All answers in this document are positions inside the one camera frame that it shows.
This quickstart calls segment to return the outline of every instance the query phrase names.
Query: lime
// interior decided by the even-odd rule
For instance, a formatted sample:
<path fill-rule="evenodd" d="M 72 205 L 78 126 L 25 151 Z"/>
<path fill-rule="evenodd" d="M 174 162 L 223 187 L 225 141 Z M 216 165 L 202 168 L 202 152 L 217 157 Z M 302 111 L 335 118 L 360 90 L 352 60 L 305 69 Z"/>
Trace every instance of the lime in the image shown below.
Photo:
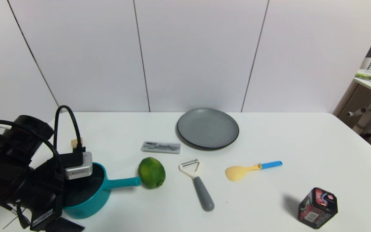
<path fill-rule="evenodd" d="M 164 183 L 165 170 L 163 165 L 153 157 L 145 158 L 138 166 L 141 182 L 148 188 L 157 188 Z"/>

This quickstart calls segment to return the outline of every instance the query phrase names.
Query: wooden block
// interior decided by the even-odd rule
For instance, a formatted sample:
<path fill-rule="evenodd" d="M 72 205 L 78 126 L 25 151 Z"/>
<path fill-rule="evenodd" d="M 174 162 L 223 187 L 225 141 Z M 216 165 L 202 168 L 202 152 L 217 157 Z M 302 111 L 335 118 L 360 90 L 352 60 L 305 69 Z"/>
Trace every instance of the wooden block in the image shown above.
<path fill-rule="evenodd" d="M 71 147 L 72 148 L 77 148 L 77 139 L 71 140 Z"/>

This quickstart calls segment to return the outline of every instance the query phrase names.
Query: teal saucepan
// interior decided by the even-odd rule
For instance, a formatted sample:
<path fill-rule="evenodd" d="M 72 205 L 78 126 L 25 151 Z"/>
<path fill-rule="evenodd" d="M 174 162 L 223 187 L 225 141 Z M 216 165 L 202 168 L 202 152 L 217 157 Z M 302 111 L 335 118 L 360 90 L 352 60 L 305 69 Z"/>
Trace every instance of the teal saucepan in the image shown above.
<path fill-rule="evenodd" d="M 64 212 L 75 219 L 90 217 L 105 205 L 112 189 L 140 184 L 139 177 L 110 180 L 106 169 L 99 163 L 93 163 L 90 176 L 65 182 Z"/>

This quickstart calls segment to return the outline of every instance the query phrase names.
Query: round plate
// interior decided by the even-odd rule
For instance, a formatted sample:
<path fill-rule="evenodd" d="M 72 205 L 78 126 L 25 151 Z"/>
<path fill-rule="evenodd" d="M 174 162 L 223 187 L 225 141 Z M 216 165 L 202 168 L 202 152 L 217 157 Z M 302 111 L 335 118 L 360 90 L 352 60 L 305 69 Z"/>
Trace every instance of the round plate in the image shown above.
<path fill-rule="evenodd" d="M 228 114 L 214 109 L 196 109 L 178 120 L 178 133 L 189 143 L 209 149 L 219 149 L 238 137 L 237 122 Z"/>

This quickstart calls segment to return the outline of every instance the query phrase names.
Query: white wall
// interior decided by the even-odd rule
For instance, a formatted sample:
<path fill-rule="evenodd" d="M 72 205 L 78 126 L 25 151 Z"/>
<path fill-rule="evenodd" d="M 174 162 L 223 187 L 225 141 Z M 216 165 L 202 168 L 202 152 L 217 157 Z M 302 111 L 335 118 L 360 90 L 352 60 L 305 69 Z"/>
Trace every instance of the white wall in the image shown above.
<path fill-rule="evenodd" d="M 58 103 L 149 111 L 132 0 L 11 0 Z"/>
<path fill-rule="evenodd" d="M 270 0 L 243 111 L 333 112 L 371 46 L 371 1 Z"/>
<path fill-rule="evenodd" d="M 135 0 L 151 111 L 241 111 L 267 0 Z"/>
<path fill-rule="evenodd" d="M 28 114 L 50 121 L 56 108 L 8 2 L 0 0 L 0 119 Z"/>

